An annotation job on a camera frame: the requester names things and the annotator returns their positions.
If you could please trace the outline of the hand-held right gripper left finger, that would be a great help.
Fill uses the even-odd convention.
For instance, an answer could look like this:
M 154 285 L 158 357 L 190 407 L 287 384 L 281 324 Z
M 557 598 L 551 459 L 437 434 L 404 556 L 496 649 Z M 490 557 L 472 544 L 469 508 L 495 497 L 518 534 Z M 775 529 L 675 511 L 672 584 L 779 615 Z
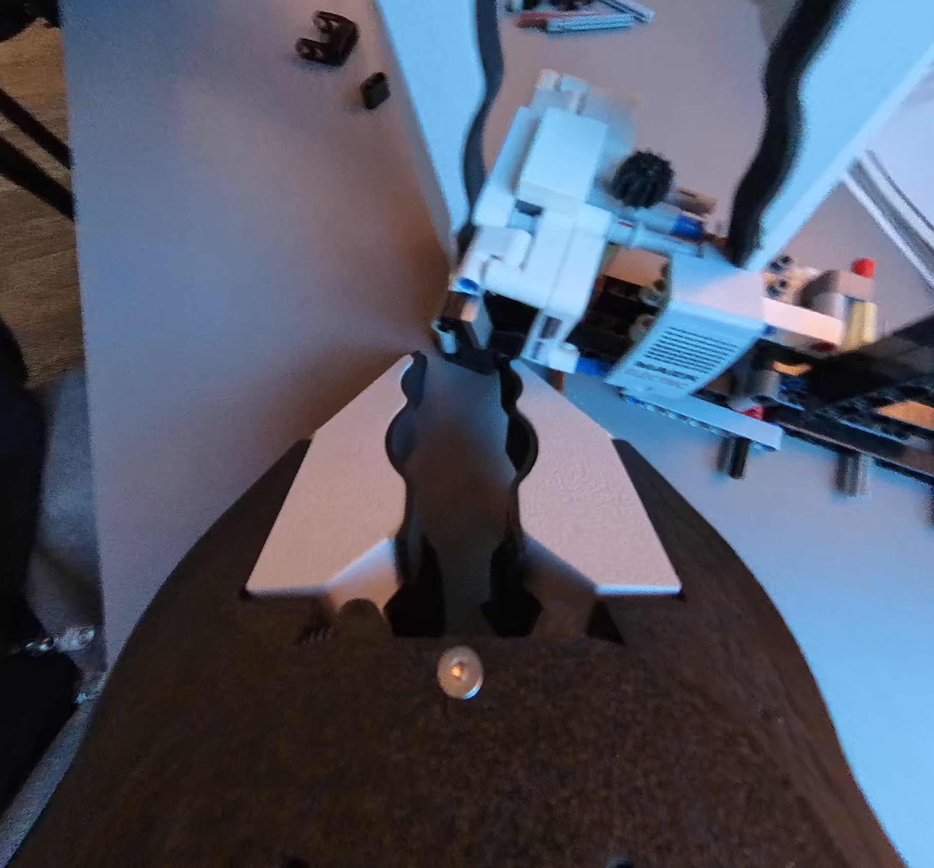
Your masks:
M 245 586 L 256 598 L 355 600 L 385 613 L 412 524 L 405 464 L 427 358 L 403 355 L 310 438 Z

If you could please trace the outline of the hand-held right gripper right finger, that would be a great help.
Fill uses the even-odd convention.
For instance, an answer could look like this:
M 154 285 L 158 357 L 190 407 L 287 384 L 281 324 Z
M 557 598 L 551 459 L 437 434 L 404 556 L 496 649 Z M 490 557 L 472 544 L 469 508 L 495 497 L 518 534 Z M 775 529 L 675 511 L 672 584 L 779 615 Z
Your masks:
M 516 466 L 523 584 L 539 598 L 682 592 L 613 437 L 521 361 L 503 401 L 529 451 Z

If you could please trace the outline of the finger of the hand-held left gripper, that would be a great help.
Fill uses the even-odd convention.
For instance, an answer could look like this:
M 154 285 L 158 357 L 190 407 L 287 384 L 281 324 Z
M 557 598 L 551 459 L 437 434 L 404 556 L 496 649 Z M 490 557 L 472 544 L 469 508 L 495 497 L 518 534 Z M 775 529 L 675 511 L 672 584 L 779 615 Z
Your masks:
M 460 260 L 486 177 L 486 123 L 503 84 L 499 0 L 373 2 L 432 224 L 445 254 Z
M 932 64 L 932 0 L 787 1 L 730 213 L 729 259 L 745 270 L 795 237 Z

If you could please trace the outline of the white lego truck model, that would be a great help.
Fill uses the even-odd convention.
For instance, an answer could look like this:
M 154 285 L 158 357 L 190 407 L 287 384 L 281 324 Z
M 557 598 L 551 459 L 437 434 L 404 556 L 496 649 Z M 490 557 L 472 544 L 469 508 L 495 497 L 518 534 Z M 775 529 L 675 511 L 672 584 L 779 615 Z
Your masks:
M 451 362 L 532 363 L 724 438 L 725 471 L 786 433 L 932 485 L 932 319 L 876 340 L 875 264 L 733 265 L 716 200 L 636 150 L 636 104 L 552 70 L 518 108 L 433 329 Z

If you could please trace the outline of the black lego connector with holes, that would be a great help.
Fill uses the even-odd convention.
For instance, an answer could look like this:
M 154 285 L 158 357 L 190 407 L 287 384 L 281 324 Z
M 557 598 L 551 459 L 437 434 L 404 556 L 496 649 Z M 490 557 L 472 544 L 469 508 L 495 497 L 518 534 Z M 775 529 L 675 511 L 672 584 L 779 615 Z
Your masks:
M 296 56 L 309 64 L 343 68 L 359 41 L 359 26 L 342 14 L 317 10 L 312 17 L 313 36 L 301 36 L 295 44 Z

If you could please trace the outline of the dark cloth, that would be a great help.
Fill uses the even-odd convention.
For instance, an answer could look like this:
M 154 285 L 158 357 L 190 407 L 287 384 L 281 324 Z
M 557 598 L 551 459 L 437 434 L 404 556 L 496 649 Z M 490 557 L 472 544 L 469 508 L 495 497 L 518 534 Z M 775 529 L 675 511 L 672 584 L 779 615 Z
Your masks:
M 1 806 L 5 810 L 74 709 L 76 665 L 30 648 L 47 632 L 28 604 L 45 419 L 16 337 L 1 323 Z

